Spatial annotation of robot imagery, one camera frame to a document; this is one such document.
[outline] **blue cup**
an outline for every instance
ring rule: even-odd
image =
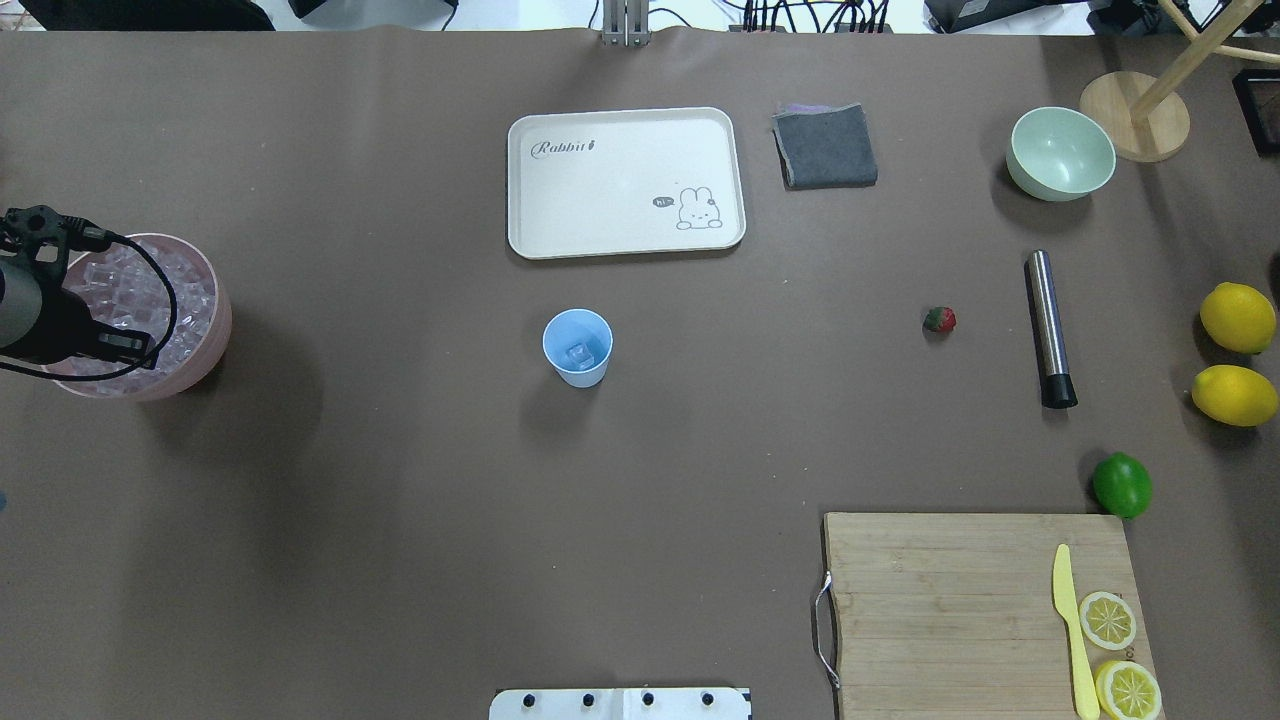
[[[613,331],[604,318],[575,307],[552,318],[543,331],[543,354],[573,387],[591,387],[604,378],[613,354]]]

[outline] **wooden stand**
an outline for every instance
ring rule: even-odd
[[[1138,163],[1157,163],[1172,156],[1187,142],[1192,120],[1174,88],[1181,85],[1211,53],[1251,60],[1280,63],[1280,56],[1235,47],[1222,42],[1240,27],[1263,0],[1233,0],[1203,33],[1187,22],[1172,0],[1160,5],[1192,44],[1158,78],[1143,73],[1107,73],[1080,95],[1080,111],[1102,126],[1116,146],[1116,155]]]

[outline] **green bowl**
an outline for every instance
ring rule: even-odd
[[[1088,115],[1036,108],[1014,124],[1005,163],[1018,187],[1057,202],[1106,184],[1116,169],[1116,149]]]

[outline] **green lime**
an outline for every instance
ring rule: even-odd
[[[1142,462],[1116,452],[1093,469],[1093,495],[1107,512],[1137,518],[1151,505],[1151,475]]]

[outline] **cutting board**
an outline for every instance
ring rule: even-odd
[[[1133,607],[1130,659],[1160,679],[1117,518],[828,512],[824,524],[842,720],[1073,720],[1059,543],[1078,598],[1108,591]],[[1085,644],[1093,670],[1126,657]]]

